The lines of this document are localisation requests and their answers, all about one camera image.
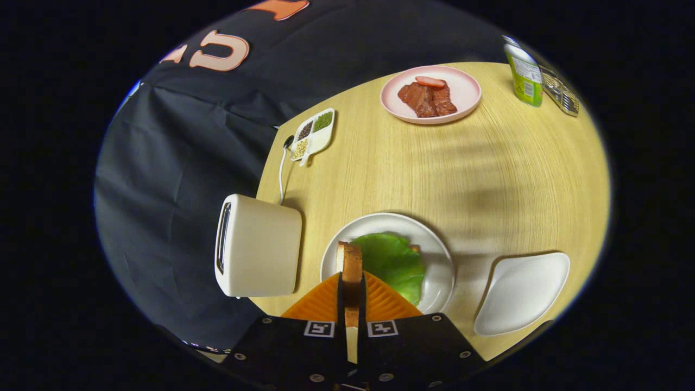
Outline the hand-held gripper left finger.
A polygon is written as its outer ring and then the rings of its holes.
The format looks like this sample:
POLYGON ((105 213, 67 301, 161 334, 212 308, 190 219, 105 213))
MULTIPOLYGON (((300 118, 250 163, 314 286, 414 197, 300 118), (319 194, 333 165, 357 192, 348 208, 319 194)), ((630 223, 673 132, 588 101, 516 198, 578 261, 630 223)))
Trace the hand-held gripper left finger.
POLYGON ((261 390, 337 390, 348 377, 342 274, 320 283, 330 317, 258 317, 224 359, 224 370, 261 390))

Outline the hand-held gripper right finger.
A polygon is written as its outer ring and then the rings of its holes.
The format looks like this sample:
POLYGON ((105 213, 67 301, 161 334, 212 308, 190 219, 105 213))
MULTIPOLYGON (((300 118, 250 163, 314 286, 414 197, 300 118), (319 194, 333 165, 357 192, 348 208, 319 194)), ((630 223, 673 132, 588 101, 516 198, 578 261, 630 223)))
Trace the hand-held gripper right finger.
POLYGON ((369 390, 444 390, 488 367, 443 313, 420 314, 363 273, 357 383, 369 390))

